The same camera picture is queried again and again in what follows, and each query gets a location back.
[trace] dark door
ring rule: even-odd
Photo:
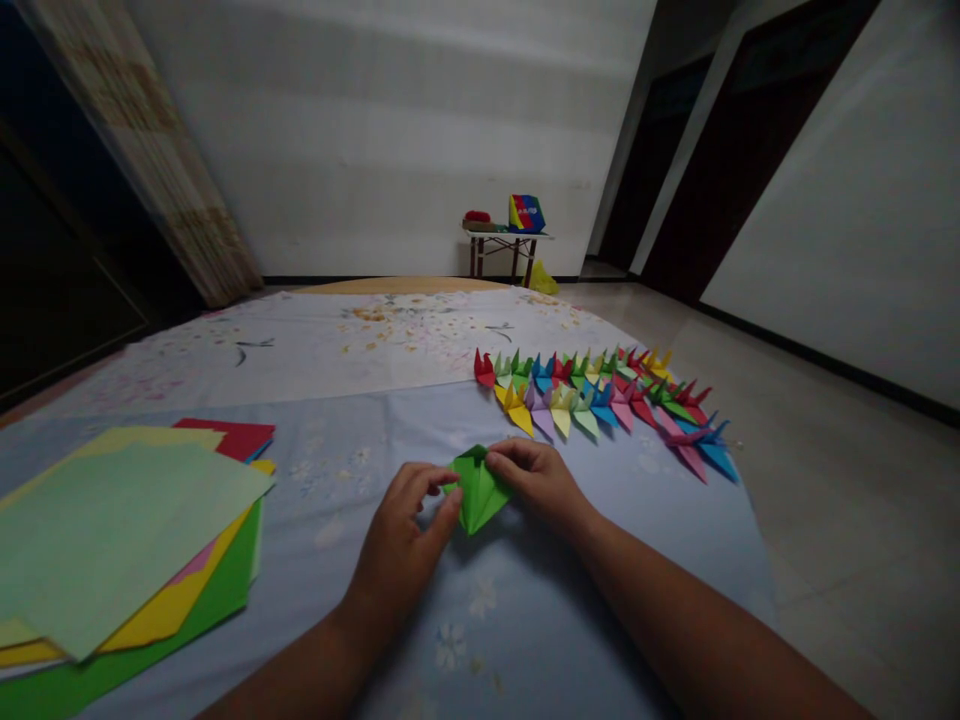
[[[707,77],[713,55],[657,78],[650,84],[630,157],[597,253],[606,263],[629,270],[643,230],[660,194],[690,111]]]
[[[696,305],[879,0],[811,0],[740,43],[640,282]]]

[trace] right hand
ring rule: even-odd
[[[550,445],[511,438],[491,445],[486,463],[554,532],[568,540],[596,514],[560,453]]]

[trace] finger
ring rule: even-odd
[[[440,554],[453,537],[453,531],[457,528],[457,521],[460,518],[460,505],[463,503],[463,488],[454,488],[444,499],[443,504],[437,511],[430,527],[420,537],[420,542],[426,548],[431,567],[436,566],[440,559]]]
[[[418,472],[433,467],[436,467],[436,465],[431,465],[430,463],[404,463],[400,466],[397,474],[390,482],[390,487],[388,487],[387,492],[384,493],[384,499],[396,497],[406,486],[406,484],[410,482],[410,478],[412,478]]]
[[[487,453],[486,463],[494,475],[521,492],[530,482],[530,473],[520,468],[506,455],[491,450]]]
[[[406,485],[397,491],[396,498],[403,506],[412,511],[417,503],[423,500],[423,496],[427,494],[427,490],[431,486],[449,485],[458,480],[460,480],[460,476],[450,468],[430,466],[419,470],[410,478]]]
[[[548,445],[528,440],[527,438],[510,438],[490,446],[490,451],[505,455],[518,465],[532,467],[534,461],[548,448]]]

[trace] floor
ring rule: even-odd
[[[960,717],[957,432],[641,285],[559,297],[715,386],[783,637],[881,718]]]

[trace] baseboard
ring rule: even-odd
[[[264,285],[328,285],[333,282],[345,282],[347,280],[366,280],[373,277],[396,277],[394,275],[264,275]],[[468,275],[457,275],[455,277],[468,278]],[[477,280],[489,280],[490,282],[499,282],[509,285],[511,278],[509,275],[484,275]],[[580,282],[577,275],[557,275],[553,278],[558,283]],[[523,282],[522,276],[517,276],[516,282],[519,285]]]
[[[834,375],[839,375],[846,380],[850,380],[869,390],[873,390],[875,393],[883,395],[884,397],[888,397],[891,400],[895,400],[901,405],[906,405],[911,410],[916,410],[927,417],[942,422],[944,425],[949,425],[953,428],[960,427],[960,410],[956,410],[949,405],[944,405],[941,402],[928,398],[925,395],[914,392],[913,390],[909,390],[908,388],[898,385],[895,382],[891,382],[890,380],[886,380],[882,377],[869,373],[866,370],[861,370],[853,365],[848,365],[842,360],[837,360],[829,355],[824,355],[819,350],[814,350],[813,348],[807,347],[802,343],[798,343],[796,340],[791,340],[790,338],[779,335],[772,330],[767,330],[759,325],[754,325],[748,320],[738,318],[736,315],[731,315],[730,313],[720,310],[719,308],[715,308],[712,305],[699,302],[697,303],[697,310],[702,312],[704,315],[709,315],[720,322],[726,323],[731,327],[735,327],[737,330],[742,330],[748,335],[753,335],[755,338],[759,338],[764,342],[768,342],[771,345],[780,348],[781,350],[786,350],[792,355],[796,355],[797,357],[808,362],[812,362],[814,365],[818,365],[824,370],[832,372]]]

